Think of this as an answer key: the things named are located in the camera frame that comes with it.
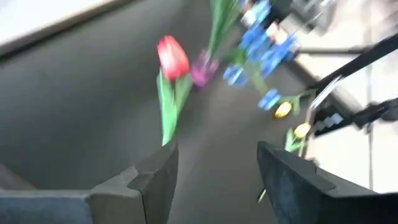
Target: tulip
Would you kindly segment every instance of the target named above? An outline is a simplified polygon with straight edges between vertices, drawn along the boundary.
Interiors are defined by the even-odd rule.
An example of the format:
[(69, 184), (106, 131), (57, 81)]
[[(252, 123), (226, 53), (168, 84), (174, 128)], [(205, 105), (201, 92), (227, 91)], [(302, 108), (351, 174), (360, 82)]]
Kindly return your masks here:
[(159, 42), (157, 52), (163, 74), (168, 80), (180, 78), (189, 71), (188, 57), (172, 36), (165, 36)]
[(275, 112), (276, 118), (283, 118), (292, 110), (292, 104), (290, 102), (282, 103)]
[(297, 126), (297, 128), (294, 130), (294, 136), (298, 139), (304, 138), (308, 132), (311, 130), (311, 125), (308, 123), (303, 123)]
[(267, 94), (260, 100), (258, 107), (264, 110), (271, 109), (281, 98), (278, 90), (271, 89)]
[(218, 61), (211, 61), (207, 52), (202, 52), (199, 58), (192, 65), (192, 80), (197, 87), (203, 87), (215, 74), (218, 68)]

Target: flower bouquet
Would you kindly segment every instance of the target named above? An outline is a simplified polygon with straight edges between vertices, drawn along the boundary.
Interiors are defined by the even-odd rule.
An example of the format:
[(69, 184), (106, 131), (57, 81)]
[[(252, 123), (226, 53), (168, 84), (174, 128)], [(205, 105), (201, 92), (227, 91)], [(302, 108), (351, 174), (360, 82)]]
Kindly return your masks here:
[[(248, 30), (240, 44), (230, 50), (227, 56), (229, 67), (223, 78), (232, 86), (251, 84), (262, 96), (258, 103), (260, 109), (270, 110), (280, 105), (275, 114), (277, 118), (283, 118), (291, 109), (295, 114), (299, 113), (300, 99), (308, 93), (282, 96), (277, 89), (266, 85), (266, 78), (278, 64), (285, 58), (293, 57), (295, 45), (294, 36), (281, 32), (276, 24), (266, 30), (261, 26), (270, 8), (266, 0), (256, 4), (251, 4), (250, 1), (213, 0), (213, 23), (208, 50), (203, 51), (194, 61), (191, 70), (185, 52), (173, 37), (166, 36), (160, 41), (157, 49), (161, 68), (157, 87), (162, 113), (162, 145), (173, 138), (178, 116), (192, 85), (206, 85), (216, 72), (218, 61), (214, 59), (215, 52), (240, 13), (243, 13), (242, 23)], [(289, 150), (294, 151), (297, 144), (294, 145), (294, 137), (290, 140)]]

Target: blue flower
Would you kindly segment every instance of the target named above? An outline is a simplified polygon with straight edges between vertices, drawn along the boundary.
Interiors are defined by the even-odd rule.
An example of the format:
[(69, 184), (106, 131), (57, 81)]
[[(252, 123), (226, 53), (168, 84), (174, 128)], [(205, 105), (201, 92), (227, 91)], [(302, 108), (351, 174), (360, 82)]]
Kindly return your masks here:
[(248, 60), (258, 62), (271, 46), (271, 39), (262, 27), (253, 27), (243, 35), (239, 46), (246, 50)]
[(246, 50), (259, 36), (265, 33), (266, 31), (261, 26), (252, 27), (243, 34), (239, 46)]
[(279, 100), (281, 96), (278, 93), (278, 90), (271, 89), (267, 92), (267, 94), (260, 100), (258, 106), (261, 109), (269, 110), (271, 109)]
[(223, 78), (228, 80), (229, 85), (244, 86), (248, 82), (244, 69), (238, 65), (228, 67), (224, 72)]
[(292, 57), (292, 47), (295, 38), (290, 35), (281, 45), (273, 45), (261, 58), (261, 75), (270, 75), (280, 62), (286, 57)]

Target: floor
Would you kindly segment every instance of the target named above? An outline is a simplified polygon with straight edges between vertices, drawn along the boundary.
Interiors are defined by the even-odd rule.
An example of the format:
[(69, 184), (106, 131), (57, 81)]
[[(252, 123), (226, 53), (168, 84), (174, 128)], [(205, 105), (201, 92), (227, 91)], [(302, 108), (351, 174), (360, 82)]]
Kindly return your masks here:
[[(376, 43), (397, 31), (397, 10), (396, 1), (340, 0), (328, 33), (319, 36), (316, 31), (307, 34), (300, 30), (297, 32), (300, 45), (338, 48)], [(293, 18), (287, 19), (283, 26), (297, 30), (299, 25), (294, 21)], [(393, 52), (375, 62), (370, 75), (366, 71), (368, 68), (356, 72), (341, 83), (336, 94), (354, 110), (364, 108), (369, 100), (380, 102), (397, 97), (398, 67), (394, 63), (397, 58), (398, 52)], [(352, 59), (301, 55), (297, 61), (317, 78), (322, 78)], [(398, 168), (398, 152), (394, 146), (397, 135), (397, 124), (375, 122), (371, 150), (369, 136), (363, 130), (348, 127), (314, 139), (310, 152), (329, 172), (380, 193), (393, 192), (398, 190), (398, 181), (390, 178)], [(369, 158), (373, 163), (373, 181), (369, 175)]]

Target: black metal bar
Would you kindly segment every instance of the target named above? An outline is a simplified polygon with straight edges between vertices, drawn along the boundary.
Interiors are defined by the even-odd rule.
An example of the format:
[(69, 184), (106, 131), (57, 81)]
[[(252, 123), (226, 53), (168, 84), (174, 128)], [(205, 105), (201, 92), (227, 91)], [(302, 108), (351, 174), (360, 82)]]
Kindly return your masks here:
[(332, 82), (338, 76), (341, 75), (343, 78), (348, 77), (349, 75), (366, 67), (370, 63), (379, 60), (380, 58), (395, 51), (396, 49), (398, 49), (398, 33), (380, 41), (376, 45), (372, 46), (367, 52), (356, 57), (354, 60), (350, 61), (341, 68), (335, 70), (327, 77), (323, 78), (316, 84), (310, 86), (308, 89), (316, 88), (318, 89), (318, 91), (322, 91), (324, 87), (326, 87), (330, 82)]
[[(314, 123), (324, 120), (333, 113), (335, 112), (327, 109), (317, 111)], [(315, 136), (320, 136), (352, 124), (355, 124), (359, 129), (362, 129), (367, 124), (378, 119), (386, 122), (394, 122), (398, 120), (398, 98), (387, 100), (379, 104), (369, 105), (367, 108), (353, 114), (338, 124), (325, 127), (322, 130), (315, 130)]]
[(321, 48), (298, 48), (297, 54), (310, 55), (360, 55), (367, 52), (371, 47), (352, 47), (348, 49), (321, 49)]

